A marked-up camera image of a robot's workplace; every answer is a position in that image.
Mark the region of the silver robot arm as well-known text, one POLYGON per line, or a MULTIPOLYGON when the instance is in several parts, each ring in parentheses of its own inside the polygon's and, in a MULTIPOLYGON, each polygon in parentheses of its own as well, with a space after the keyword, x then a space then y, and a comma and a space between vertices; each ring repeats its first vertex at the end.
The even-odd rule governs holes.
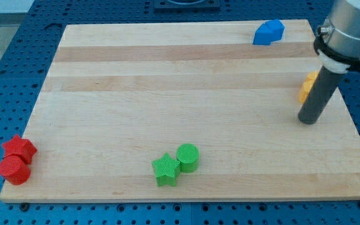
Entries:
POLYGON ((360 0, 337 0, 316 30, 314 50, 332 73, 360 73, 360 0))

